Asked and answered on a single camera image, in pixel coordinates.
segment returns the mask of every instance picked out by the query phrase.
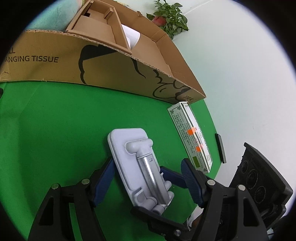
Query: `black device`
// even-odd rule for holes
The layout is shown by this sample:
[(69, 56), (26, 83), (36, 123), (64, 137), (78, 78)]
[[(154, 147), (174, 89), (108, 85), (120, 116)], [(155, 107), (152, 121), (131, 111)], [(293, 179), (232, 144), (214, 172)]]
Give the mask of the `black device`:
[[(94, 208), (103, 201), (114, 176), (109, 158), (89, 179), (61, 187), (55, 183), (47, 192), (30, 230), (28, 241), (75, 241), (69, 203), (75, 204), (83, 241), (105, 240)], [(204, 208), (200, 224), (190, 229), (143, 207), (131, 213), (148, 224), (148, 229), (167, 241), (261, 241), (267, 239), (265, 225), (249, 192), (243, 185), (225, 187), (195, 170), (189, 159), (181, 162), (182, 174), (161, 167), (165, 180), (188, 188), (195, 203)]]
[(218, 133), (215, 134), (215, 138), (216, 138), (216, 142), (217, 142), (217, 146), (218, 146), (220, 160), (222, 163), (226, 163), (226, 156), (225, 156), (225, 152), (224, 152), (222, 138)]
[(114, 171), (114, 161), (108, 158), (89, 179), (67, 187), (53, 184), (36, 214), (28, 241), (75, 241), (69, 203), (75, 205), (83, 241), (106, 240), (94, 208), (103, 201)]
[(242, 161), (229, 185), (243, 184), (251, 194), (267, 229), (286, 212), (293, 190), (278, 170), (254, 147), (245, 143)]

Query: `white medicine box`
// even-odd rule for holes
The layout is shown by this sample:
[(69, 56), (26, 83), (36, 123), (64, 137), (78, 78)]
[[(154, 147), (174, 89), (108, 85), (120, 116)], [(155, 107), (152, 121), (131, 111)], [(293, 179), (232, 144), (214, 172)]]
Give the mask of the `white medicine box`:
[(196, 168), (209, 173), (212, 159), (204, 136), (187, 101), (179, 102), (168, 108), (187, 155)]

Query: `green leaves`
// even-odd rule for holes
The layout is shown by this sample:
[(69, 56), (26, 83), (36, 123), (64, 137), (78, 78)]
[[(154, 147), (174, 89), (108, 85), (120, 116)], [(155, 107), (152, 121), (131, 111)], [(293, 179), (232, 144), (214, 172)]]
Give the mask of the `green leaves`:
[(187, 20), (187, 18), (184, 15), (182, 15), (182, 19), (183, 19), (183, 22), (184, 23), (187, 23), (188, 20)]
[(146, 13), (147, 18), (151, 21), (154, 18), (154, 15)]
[(153, 13), (155, 16), (161, 16), (161, 13), (160, 12), (155, 12), (155, 13)]
[(187, 27), (187, 18), (182, 15), (181, 4), (175, 3), (169, 5), (165, 0), (164, 3), (161, 3), (160, 0), (155, 0), (155, 7), (157, 11), (152, 14), (146, 14), (149, 20), (153, 20), (155, 16), (162, 16), (166, 20), (166, 24), (163, 27), (160, 27), (168, 36), (173, 39), (174, 35), (180, 34), (183, 31), (188, 31)]
[(174, 5), (175, 5), (176, 7), (183, 7), (180, 3), (177, 3), (177, 2), (176, 2)]

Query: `green backdrop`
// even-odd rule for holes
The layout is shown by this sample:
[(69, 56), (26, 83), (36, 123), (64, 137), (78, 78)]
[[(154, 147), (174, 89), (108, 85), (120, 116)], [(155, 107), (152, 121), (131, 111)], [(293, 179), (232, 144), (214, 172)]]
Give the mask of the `green backdrop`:
[[(160, 165), (180, 172), (186, 152), (167, 112), (171, 104), (85, 85), (23, 81), (1, 83), (0, 200), (27, 239), (36, 212), (53, 183), (76, 184), (110, 156), (107, 135), (116, 128), (143, 128), (153, 140)], [(205, 102), (191, 105), (209, 147), (214, 178), (220, 159), (216, 133)], [(175, 197), (164, 216), (184, 222), (195, 208), (188, 190)], [(161, 240), (130, 214), (132, 205), (118, 175), (96, 208), (108, 241)], [(71, 218), (81, 240), (74, 206)]]

